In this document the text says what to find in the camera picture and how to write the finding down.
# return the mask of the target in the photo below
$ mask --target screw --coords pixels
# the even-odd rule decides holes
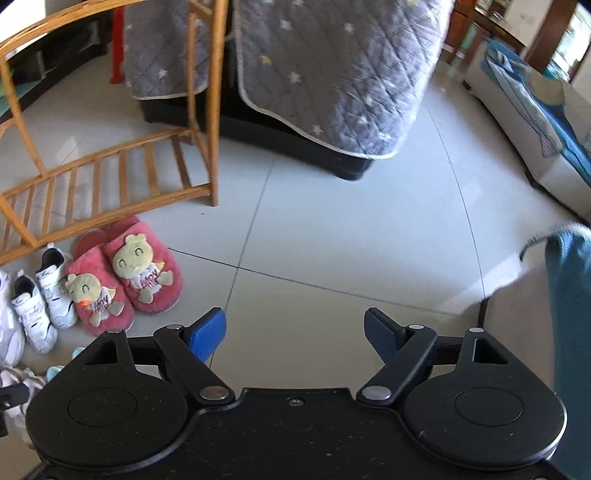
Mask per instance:
[[[290,407],[301,407],[304,404],[304,401],[301,398],[290,398],[287,400],[287,404]]]
[[[221,385],[211,385],[209,387],[202,388],[199,394],[205,400],[220,401],[228,398],[230,392],[226,387],[222,387]]]
[[[392,396],[392,392],[388,387],[382,387],[380,385],[372,385],[365,387],[361,394],[368,400],[383,401],[387,400]]]

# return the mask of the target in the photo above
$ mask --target plush slipper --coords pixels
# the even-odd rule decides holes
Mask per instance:
[[[127,330],[134,321],[133,305],[103,253],[104,238],[90,232],[80,239],[80,256],[69,265],[66,281],[82,325],[96,336],[108,329]]]
[[[135,308],[162,313],[179,300],[183,278],[172,253],[137,217],[115,222],[107,230],[104,250]]]
[[[106,232],[101,229],[92,230],[88,233],[85,233],[84,235],[80,235],[76,239],[76,243],[74,244],[74,247],[72,248],[72,251],[74,252],[74,258],[80,258],[82,255],[84,255],[86,252],[88,252],[88,250],[90,250],[92,247],[105,244],[106,242],[107,242]]]

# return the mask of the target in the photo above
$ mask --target wooden shoe rack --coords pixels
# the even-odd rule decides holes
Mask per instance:
[[[39,175],[21,183],[20,185],[0,193],[0,215],[3,215],[6,222],[4,231],[0,230],[0,265],[14,259],[27,255],[36,249],[43,247],[49,242],[64,240],[70,236],[87,232],[98,226],[111,223],[122,217],[134,215],[158,207],[170,205],[182,200],[194,199],[197,197],[209,196],[211,204],[217,205],[217,159],[219,151],[219,118],[220,118],[220,96],[222,87],[222,60],[224,37],[226,32],[226,16],[228,12],[228,0],[214,0],[213,7],[206,7],[198,0],[188,0],[189,3],[189,31],[187,35],[187,90],[190,91],[194,84],[194,51],[197,29],[197,19],[208,25],[211,32],[210,55],[209,55],[209,83],[207,88],[207,112],[206,112],[206,134],[201,132],[196,119],[195,99],[188,95],[189,105],[189,128],[174,128],[161,133],[152,134],[147,137],[138,138],[123,144],[86,155],[76,161],[61,165],[52,170],[47,170],[39,153],[31,139],[31,135],[25,124],[22,110],[15,93],[10,68],[7,63],[7,54],[15,48],[29,42],[40,35],[49,33],[57,28],[63,27],[73,21],[86,18],[113,8],[124,7],[125,5],[138,3],[143,0],[87,0],[71,8],[47,17],[0,44],[0,78],[7,94],[8,103],[11,108],[12,118],[9,125],[18,128],[27,152],[35,164]],[[207,169],[208,182],[202,185],[192,186],[187,173],[187,167],[183,158],[180,146],[180,138],[188,136],[196,145]],[[154,144],[156,142],[172,143],[174,157],[178,168],[182,188],[173,192],[163,193],[158,184],[156,159],[154,155]],[[149,198],[140,202],[130,202],[129,185],[127,179],[128,163],[127,158],[131,150],[142,149],[144,153],[144,164],[147,172]],[[113,156],[118,156],[119,173],[119,207],[101,211],[101,165],[102,162]],[[73,218],[74,212],[74,188],[78,169],[92,165],[92,215],[84,220]],[[66,211],[60,212],[66,217],[65,225],[52,230],[50,216],[56,183],[69,185]],[[46,190],[45,205],[41,225],[38,225],[34,235],[29,226],[31,220],[31,209],[35,193]],[[15,207],[17,199],[26,197],[26,207],[21,217],[17,215]],[[14,235],[18,235],[19,242],[14,242]]]

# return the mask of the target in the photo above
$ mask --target red chair leg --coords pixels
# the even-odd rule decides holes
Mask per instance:
[[[125,76],[121,72],[123,62],[123,7],[113,10],[113,76],[110,82],[123,83]]]

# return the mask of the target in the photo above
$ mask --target white sneaker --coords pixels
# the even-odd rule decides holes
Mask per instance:
[[[71,260],[67,253],[48,244],[41,257],[41,268],[36,273],[49,307],[51,322],[59,329],[69,328],[78,320],[74,302],[66,288],[66,270]]]
[[[22,357],[25,348],[25,334],[12,311],[11,278],[0,270],[0,364],[14,367]]]
[[[41,292],[22,270],[14,281],[11,303],[33,348],[42,355],[51,352],[56,344],[57,330],[47,316]]]

